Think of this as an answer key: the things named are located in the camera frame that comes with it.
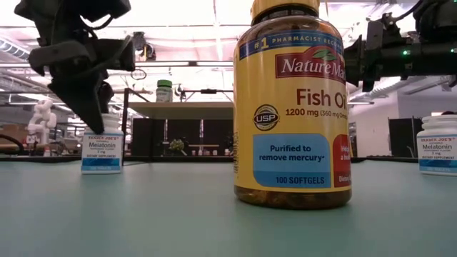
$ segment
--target desk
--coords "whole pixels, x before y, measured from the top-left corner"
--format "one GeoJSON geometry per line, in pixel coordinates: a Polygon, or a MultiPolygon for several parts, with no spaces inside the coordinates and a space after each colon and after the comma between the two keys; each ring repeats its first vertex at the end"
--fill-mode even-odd
{"type": "Polygon", "coordinates": [[[235,199],[231,163],[153,163],[81,176],[79,162],[0,162],[1,256],[456,256],[457,178],[353,165],[328,211],[235,199]]]}

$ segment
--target usp seal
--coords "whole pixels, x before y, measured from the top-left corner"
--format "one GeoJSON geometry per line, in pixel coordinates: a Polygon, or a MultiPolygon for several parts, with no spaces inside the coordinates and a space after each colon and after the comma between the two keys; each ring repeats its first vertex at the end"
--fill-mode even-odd
{"type": "Polygon", "coordinates": [[[253,122],[259,130],[269,131],[279,122],[278,111],[273,106],[264,104],[257,108],[253,122]]]}

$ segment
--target white supplement bottle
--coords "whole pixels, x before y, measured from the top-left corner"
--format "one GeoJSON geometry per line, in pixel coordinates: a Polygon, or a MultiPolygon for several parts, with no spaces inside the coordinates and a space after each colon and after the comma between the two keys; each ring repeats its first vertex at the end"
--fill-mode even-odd
{"type": "Polygon", "coordinates": [[[457,176],[457,115],[422,119],[417,134],[419,169],[430,175],[457,176]]]}
{"type": "Polygon", "coordinates": [[[166,79],[157,81],[156,102],[172,102],[173,101],[173,83],[166,79]]]}
{"type": "Polygon", "coordinates": [[[104,132],[95,134],[86,128],[83,137],[82,174],[113,174],[122,171],[124,133],[116,114],[101,114],[104,132]]]}

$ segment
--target black robotic arm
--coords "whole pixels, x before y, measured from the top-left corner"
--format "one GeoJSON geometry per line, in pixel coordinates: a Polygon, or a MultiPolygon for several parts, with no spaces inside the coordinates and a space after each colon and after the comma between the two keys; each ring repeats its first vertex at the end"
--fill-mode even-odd
{"type": "Polygon", "coordinates": [[[31,68],[44,76],[48,85],[70,109],[96,133],[104,131],[101,113],[108,112],[114,95],[104,81],[107,69],[135,70],[134,48],[130,36],[124,40],[98,39],[95,30],[130,11],[128,0],[21,0],[15,14],[32,20],[40,37],[40,48],[31,51],[31,68]],[[104,16],[108,20],[91,28],[90,22],[104,16]]]}

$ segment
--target nature made label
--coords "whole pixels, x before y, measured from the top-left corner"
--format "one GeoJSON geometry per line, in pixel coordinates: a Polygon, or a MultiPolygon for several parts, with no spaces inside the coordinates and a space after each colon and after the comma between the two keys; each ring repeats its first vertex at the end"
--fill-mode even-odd
{"type": "Polygon", "coordinates": [[[284,192],[351,187],[340,39],[262,35],[235,51],[235,184],[284,192]]]}

